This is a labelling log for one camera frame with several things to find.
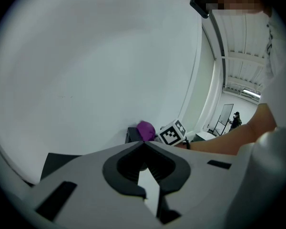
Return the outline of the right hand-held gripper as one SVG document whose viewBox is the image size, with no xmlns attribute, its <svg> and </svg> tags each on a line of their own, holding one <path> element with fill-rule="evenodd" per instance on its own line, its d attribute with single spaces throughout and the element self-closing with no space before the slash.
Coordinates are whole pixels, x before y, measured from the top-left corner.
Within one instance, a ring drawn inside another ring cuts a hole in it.
<svg viewBox="0 0 286 229">
<path fill-rule="evenodd" d="M 186 129 L 179 119 L 175 119 L 158 132 L 158 137 L 162 143 L 175 146 L 185 140 Z"/>
</svg>

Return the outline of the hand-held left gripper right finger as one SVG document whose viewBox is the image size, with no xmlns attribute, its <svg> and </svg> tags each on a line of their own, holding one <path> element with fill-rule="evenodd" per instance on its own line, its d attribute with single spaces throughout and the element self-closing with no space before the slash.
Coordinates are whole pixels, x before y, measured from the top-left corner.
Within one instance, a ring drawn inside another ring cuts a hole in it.
<svg viewBox="0 0 286 229">
<path fill-rule="evenodd" d="M 222 155 L 145 142 L 156 165 L 162 200 L 161 222 L 144 216 L 146 229 L 237 229 L 232 204 L 247 169 L 247 147 Z"/>
</svg>

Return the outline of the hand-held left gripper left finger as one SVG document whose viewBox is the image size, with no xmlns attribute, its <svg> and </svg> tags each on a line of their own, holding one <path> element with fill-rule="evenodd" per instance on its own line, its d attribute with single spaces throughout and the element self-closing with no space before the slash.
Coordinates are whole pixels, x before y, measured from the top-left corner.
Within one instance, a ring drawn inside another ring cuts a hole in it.
<svg viewBox="0 0 286 229">
<path fill-rule="evenodd" d="M 157 219 L 141 197 L 124 196 L 105 181 L 105 161 L 139 142 L 123 144 L 80 156 L 33 187 L 24 199 L 12 196 L 20 214 L 41 229 L 155 229 Z M 53 221 L 36 212 L 40 204 L 64 181 L 77 185 Z"/>
</svg>

